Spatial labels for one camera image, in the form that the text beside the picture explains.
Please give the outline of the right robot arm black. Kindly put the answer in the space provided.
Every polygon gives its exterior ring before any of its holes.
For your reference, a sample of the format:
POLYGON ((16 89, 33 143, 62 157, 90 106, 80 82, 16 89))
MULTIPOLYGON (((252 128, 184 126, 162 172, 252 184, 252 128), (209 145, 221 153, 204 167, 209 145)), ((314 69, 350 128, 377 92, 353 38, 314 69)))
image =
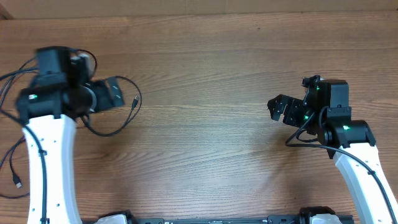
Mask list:
POLYGON ((379 160, 376 139, 364 120, 352 119, 345 80, 304 78, 303 99, 277 95, 271 119, 297 128, 287 147, 325 149, 343 176, 361 223, 397 223, 397 200, 379 160))

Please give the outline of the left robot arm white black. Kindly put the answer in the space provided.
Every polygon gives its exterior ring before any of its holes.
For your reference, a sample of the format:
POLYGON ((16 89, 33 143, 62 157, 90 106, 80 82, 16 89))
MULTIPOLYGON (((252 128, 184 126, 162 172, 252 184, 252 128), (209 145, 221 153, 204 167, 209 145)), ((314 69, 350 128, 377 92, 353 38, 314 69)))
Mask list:
POLYGON ((76 119, 124 105, 116 78, 94 81, 87 50, 37 49, 39 74, 16 101, 29 153, 28 223, 81 223, 75 195, 76 119))

